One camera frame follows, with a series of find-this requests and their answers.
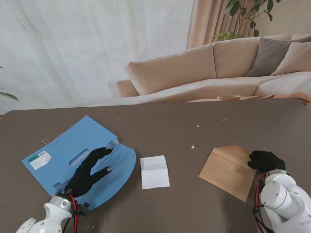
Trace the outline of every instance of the white paper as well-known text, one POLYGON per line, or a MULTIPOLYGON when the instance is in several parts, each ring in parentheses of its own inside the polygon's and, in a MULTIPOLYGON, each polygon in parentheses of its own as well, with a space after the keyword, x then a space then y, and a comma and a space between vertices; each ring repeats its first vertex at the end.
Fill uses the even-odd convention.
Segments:
POLYGON ((142 189, 169 187, 169 173, 163 155, 141 158, 142 189))
POLYGON ((30 162, 30 165, 33 166, 35 170, 39 169, 40 167, 44 166, 51 160, 51 156, 45 150, 39 153, 38 155, 34 156, 34 160, 30 162))

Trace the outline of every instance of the label sticker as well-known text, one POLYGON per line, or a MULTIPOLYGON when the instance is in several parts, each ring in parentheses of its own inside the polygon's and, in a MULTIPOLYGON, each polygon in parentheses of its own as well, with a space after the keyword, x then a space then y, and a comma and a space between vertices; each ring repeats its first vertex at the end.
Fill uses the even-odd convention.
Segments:
POLYGON ((39 169, 40 167, 44 166, 45 164, 47 164, 50 160, 51 160, 51 156, 49 153, 47 153, 45 150, 40 152, 39 154, 31 157, 30 159, 28 159, 28 163, 30 163, 31 166, 33 166, 33 168, 35 170, 39 169))

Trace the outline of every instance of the blue plastic folder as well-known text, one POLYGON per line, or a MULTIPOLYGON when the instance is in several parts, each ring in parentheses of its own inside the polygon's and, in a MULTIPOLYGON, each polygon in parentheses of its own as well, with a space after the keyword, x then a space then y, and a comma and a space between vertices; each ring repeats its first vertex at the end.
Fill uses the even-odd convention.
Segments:
POLYGON ((77 198, 78 203, 87 202, 89 209, 93 209, 109 200, 125 184, 134 169, 136 154, 90 117, 85 116, 65 133, 23 159, 22 163, 52 196, 64 190, 81 162, 92 150, 100 147, 113 148, 113 151, 97 162, 91 175, 106 166, 113 170, 94 184, 89 192, 77 198))

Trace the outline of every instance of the beige sofa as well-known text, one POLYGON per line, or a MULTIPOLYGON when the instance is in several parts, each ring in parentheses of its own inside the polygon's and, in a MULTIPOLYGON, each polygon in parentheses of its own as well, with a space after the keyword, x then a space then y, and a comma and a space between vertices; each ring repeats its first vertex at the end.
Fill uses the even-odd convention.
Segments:
MULTIPOLYGON (((299 39, 311 34, 268 38, 299 39)), ((131 62, 129 80, 118 82, 123 99, 112 104, 185 102, 220 95, 258 96, 302 93, 311 97, 311 72, 245 77, 257 55, 259 38, 241 38, 187 50, 183 53, 131 62)))

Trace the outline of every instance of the curtain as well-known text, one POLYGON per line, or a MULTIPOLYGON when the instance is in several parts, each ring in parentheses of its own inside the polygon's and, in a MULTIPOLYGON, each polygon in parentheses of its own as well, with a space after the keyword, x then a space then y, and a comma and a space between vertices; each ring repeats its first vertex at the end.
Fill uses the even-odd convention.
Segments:
POLYGON ((185 50, 192 0, 3 0, 0 115, 115 98, 124 66, 185 50))
MULTIPOLYGON (((232 32, 236 27, 237 15, 224 14, 228 0, 194 0, 190 18, 187 49, 210 44, 213 36, 219 33, 232 32)), ((250 9, 252 0, 242 0, 242 4, 250 9)), ((250 25, 239 28, 243 37, 252 34, 250 25)))

